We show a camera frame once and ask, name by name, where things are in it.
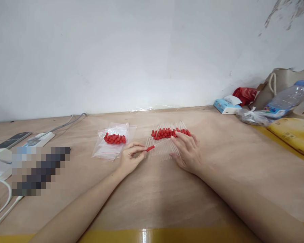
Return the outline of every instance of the electrical cord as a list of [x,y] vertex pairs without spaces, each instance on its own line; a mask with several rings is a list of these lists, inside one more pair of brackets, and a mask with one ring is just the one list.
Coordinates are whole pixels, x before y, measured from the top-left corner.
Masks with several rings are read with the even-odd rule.
[[5,181],[3,181],[1,179],[0,179],[0,182],[3,183],[3,184],[5,184],[6,187],[8,187],[8,190],[9,190],[9,197],[8,197],[7,202],[5,203],[5,205],[0,209],[0,213],[1,213],[1,211],[4,210],[4,208],[9,204],[9,202],[11,200],[11,197],[12,197],[12,193],[11,193],[11,187],[10,187],[10,185],[7,182],[5,182]]
[[16,206],[16,204],[23,198],[24,196],[18,196],[14,203],[10,206],[10,208],[1,216],[0,222],[10,213],[10,211]]
[[[1,180],[1,179],[0,179],[0,182],[3,183],[3,184],[5,184],[5,185],[8,187],[8,190],[9,190],[9,197],[8,197],[8,200],[7,200],[7,202],[5,203],[5,205],[0,209],[0,213],[1,213],[2,210],[4,210],[5,207],[6,207],[6,206],[9,204],[9,202],[11,201],[12,194],[11,194],[11,187],[10,187],[10,185],[9,185],[7,182],[5,182],[5,181],[3,181],[3,180]],[[16,198],[16,200],[15,200],[14,203],[10,206],[10,208],[1,216],[0,222],[8,215],[8,213],[14,208],[14,206],[16,206],[16,204],[17,204],[23,197],[24,197],[24,196],[18,196],[18,197]]]
[[65,124],[63,124],[63,125],[61,125],[61,126],[55,127],[55,128],[49,130],[48,132],[44,133],[43,135],[41,135],[41,136],[39,136],[39,137],[33,137],[33,138],[28,139],[28,141],[27,141],[28,146],[34,146],[34,145],[36,145],[36,144],[40,141],[40,138],[41,138],[41,137],[45,136],[46,134],[48,134],[48,133],[50,133],[50,132],[54,132],[54,131],[56,131],[56,130],[58,130],[58,129],[60,129],[60,128],[63,128],[63,127],[65,127],[65,126],[68,126],[68,125],[70,125],[70,124],[76,122],[76,121],[79,120],[80,117],[82,117],[83,115],[87,116],[86,113],[82,113],[77,119],[75,119],[74,121],[70,122],[71,119],[72,119],[73,116],[74,116],[74,115],[72,115],[71,118],[69,119],[69,121],[68,121],[67,123],[65,123]]

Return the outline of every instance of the white wall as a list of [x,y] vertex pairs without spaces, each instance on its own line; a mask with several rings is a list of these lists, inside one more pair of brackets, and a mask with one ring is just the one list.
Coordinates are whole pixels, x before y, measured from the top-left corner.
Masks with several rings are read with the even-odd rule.
[[211,105],[275,67],[304,68],[304,0],[0,0],[0,121]]

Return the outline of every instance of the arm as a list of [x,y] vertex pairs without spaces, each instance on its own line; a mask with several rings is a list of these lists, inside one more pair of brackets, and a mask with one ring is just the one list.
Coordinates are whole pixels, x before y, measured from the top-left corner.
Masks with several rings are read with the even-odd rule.
[[[116,186],[144,159],[146,149],[137,142],[131,143],[122,152],[120,166],[114,172],[58,213],[29,243],[77,242]],[[142,153],[134,158],[133,155],[138,152]]]
[[201,158],[196,136],[176,135],[177,139],[171,139],[184,160],[176,154],[171,154],[172,158],[209,185],[263,242],[304,242],[304,224],[249,187],[211,168]]

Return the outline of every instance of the water bottle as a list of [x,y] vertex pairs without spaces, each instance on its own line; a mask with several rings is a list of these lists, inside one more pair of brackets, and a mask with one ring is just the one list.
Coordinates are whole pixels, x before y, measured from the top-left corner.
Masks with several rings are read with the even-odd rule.
[[304,96],[304,80],[297,81],[292,87],[280,91],[265,107],[265,116],[279,119],[294,106],[299,105]]

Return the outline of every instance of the hand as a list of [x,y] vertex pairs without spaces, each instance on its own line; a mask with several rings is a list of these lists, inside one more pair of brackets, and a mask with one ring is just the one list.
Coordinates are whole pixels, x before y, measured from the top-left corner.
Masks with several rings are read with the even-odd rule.
[[200,155],[199,141],[195,135],[191,137],[186,134],[176,132],[177,138],[171,136],[171,140],[179,149],[182,158],[171,153],[171,157],[177,162],[180,168],[197,175],[204,167]]
[[[146,150],[147,148],[138,142],[130,143],[122,152],[121,163],[118,169],[126,173],[126,175],[130,174],[145,158]],[[134,155],[138,152],[141,152],[141,154],[137,157],[134,157]]]

